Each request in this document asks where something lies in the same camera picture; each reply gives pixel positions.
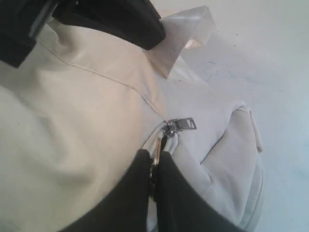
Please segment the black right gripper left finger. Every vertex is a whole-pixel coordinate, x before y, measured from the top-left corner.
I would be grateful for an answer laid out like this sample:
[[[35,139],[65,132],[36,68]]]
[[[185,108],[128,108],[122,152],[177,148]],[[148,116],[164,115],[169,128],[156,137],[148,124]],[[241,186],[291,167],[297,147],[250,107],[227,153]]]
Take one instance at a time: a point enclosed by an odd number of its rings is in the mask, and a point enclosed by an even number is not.
[[[93,209],[66,232],[146,232],[151,158],[137,151],[124,176]]]

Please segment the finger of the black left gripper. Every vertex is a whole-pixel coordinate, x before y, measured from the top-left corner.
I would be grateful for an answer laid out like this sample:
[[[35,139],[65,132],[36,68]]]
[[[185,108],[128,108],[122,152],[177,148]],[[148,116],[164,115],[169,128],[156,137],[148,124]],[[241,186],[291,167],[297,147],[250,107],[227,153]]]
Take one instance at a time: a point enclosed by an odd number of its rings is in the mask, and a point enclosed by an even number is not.
[[[62,0],[53,17],[65,25],[103,31],[145,50],[166,37],[161,16],[149,0]]]

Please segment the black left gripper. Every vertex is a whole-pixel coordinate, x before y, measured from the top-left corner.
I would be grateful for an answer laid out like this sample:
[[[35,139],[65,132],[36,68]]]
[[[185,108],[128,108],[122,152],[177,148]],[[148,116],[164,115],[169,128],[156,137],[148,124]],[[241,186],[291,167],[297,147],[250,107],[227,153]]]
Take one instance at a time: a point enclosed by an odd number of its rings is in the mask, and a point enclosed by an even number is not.
[[[36,45],[58,0],[2,0],[0,2],[0,60],[18,68]]]

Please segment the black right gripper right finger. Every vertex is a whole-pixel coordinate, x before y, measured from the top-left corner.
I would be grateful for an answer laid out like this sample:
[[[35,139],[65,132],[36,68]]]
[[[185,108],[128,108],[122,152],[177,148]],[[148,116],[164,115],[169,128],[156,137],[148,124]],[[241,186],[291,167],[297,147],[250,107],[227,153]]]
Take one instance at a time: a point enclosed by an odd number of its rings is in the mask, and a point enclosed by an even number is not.
[[[196,193],[168,152],[161,152],[156,168],[155,201],[160,232],[243,231]]]

